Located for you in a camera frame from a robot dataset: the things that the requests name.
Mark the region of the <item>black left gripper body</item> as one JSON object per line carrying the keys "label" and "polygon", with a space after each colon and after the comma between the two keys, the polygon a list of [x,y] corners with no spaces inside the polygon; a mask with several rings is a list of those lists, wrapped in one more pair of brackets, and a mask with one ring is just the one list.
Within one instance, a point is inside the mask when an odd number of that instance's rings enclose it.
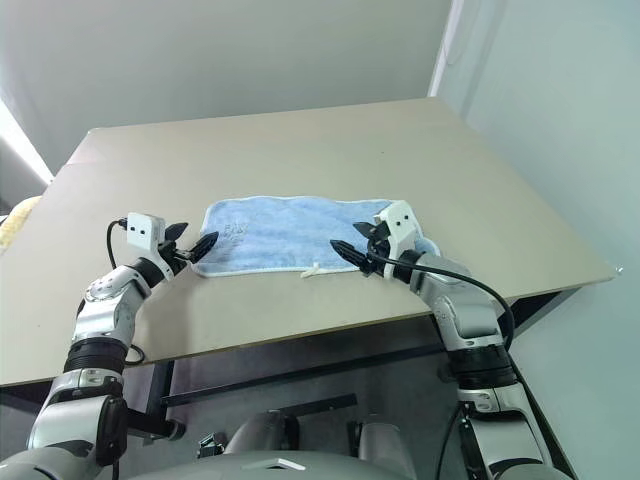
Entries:
{"label": "black left gripper body", "polygon": [[158,252],[168,264],[190,262],[192,257],[190,251],[179,249],[174,240],[165,240],[160,243],[158,245]]}

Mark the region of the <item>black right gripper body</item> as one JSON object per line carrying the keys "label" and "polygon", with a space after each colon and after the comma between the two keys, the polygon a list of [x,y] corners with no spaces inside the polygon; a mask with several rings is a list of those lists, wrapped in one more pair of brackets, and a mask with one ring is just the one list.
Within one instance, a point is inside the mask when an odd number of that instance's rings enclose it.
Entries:
{"label": "black right gripper body", "polygon": [[375,237],[367,239],[367,253],[370,262],[369,274],[375,273],[379,276],[384,275],[386,263],[377,260],[377,257],[389,257],[390,244],[388,238],[390,231],[386,223],[379,223],[375,226]]}

